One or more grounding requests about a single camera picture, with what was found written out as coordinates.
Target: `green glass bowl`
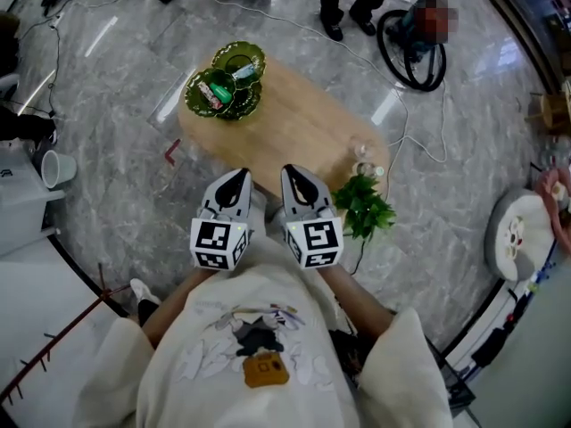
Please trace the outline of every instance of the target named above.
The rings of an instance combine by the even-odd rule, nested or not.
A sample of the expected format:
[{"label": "green glass bowl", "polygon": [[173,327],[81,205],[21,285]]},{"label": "green glass bowl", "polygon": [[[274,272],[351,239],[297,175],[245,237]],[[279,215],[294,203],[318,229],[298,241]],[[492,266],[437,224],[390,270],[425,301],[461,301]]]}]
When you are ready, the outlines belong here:
[{"label": "green glass bowl", "polygon": [[237,89],[246,89],[259,82],[266,69],[266,54],[257,45],[246,41],[235,41],[224,46],[214,55],[212,67],[232,74],[251,63],[254,73],[248,78],[236,80]]},{"label": "green glass bowl", "polygon": [[[211,107],[210,102],[198,88],[198,83],[201,81],[203,81],[206,86],[209,86],[211,83],[215,83],[224,87],[230,94],[232,94],[232,100],[229,103],[223,103],[219,110],[215,110]],[[186,106],[188,106],[188,109],[198,116],[203,118],[212,118],[227,111],[230,106],[232,106],[235,93],[236,82],[229,74],[218,68],[208,68],[196,73],[191,77],[190,81],[188,81],[185,95]]]},{"label": "green glass bowl", "polygon": [[247,89],[236,90],[234,102],[227,111],[219,114],[218,117],[225,120],[240,120],[249,116],[258,107],[261,99],[261,83],[252,84]]}]

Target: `wooden table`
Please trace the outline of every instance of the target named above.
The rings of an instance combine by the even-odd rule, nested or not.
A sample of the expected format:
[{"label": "wooden table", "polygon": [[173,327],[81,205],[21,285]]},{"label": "wooden table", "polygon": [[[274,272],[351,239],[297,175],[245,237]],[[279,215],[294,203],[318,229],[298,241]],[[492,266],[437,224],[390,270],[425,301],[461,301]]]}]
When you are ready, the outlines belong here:
[{"label": "wooden table", "polygon": [[[178,120],[186,135],[230,167],[250,169],[254,182],[277,197],[287,163],[312,171],[331,191],[342,187],[357,161],[353,137],[370,142],[371,161],[388,170],[388,149],[372,123],[351,115],[331,95],[278,61],[268,57],[266,63],[258,109],[238,122],[195,115],[186,107],[184,87]],[[380,192],[385,183],[386,176],[380,179]]]}]

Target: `green plant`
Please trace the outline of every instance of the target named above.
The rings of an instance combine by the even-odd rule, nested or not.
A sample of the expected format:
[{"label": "green plant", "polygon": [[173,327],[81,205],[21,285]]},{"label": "green plant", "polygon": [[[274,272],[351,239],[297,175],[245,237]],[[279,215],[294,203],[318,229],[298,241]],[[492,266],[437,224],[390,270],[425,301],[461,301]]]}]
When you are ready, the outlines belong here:
[{"label": "green plant", "polygon": [[374,189],[377,180],[365,175],[353,176],[341,189],[332,193],[335,206],[347,210],[345,228],[350,228],[353,239],[371,239],[375,228],[393,226],[396,214]]}]

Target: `marble floor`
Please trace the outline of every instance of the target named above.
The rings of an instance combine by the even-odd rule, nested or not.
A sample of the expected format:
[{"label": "marble floor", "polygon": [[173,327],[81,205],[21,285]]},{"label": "marble floor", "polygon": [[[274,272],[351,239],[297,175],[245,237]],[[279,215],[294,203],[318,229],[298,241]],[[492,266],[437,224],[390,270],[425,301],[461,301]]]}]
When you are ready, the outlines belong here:
[{"label": "marble floor", "polygon": [[[39,2],[21,0],[21,30],[41,21]],[[353,0],[342,0],[348,9]],[[319,0],[226,0],[322,30]],[[365,249],[357,279],[385,305],[414,306],[427,336],[445,346],[495,283],[483,259],[493,204],[523,185],[538,144],[524,122],[529,92],[541,83],[508,26],[488,0],[449,0],[459,30],[447,45],[446,88],[402,91],[409,133],[437,163],[406,141],[391,172],[390,203],[398,220]],[[386,0],[374,18],[409,5]],[[384,78],[343,46],[257,12],[209,0],[75,0],[63,11],[53,104],[61,139],[79,172],[52,210],[59,239],[92,277],[103,263],[108,281],[144,279],[167,295],[192,265],[191,218],[203,190],[227,166],[178,126],[174,103],[199,62],[229,41],[254,42],[327,90],[375,127],[387,143],[400,137],[407,112],[394,98],[395,79],[377,42],[345,17],[344,42],[371,60]],[[109,29],[93,46],[97,35]],[[46,25],[21,43],[24,100],[55,68],[57,36]],[[49,109],[48,92],[35,106]],[[175,166],[163,157],[177,139]],[[360,243],[349,241],[352,269]],[[120,302],[132,309],[133,298]]]}]

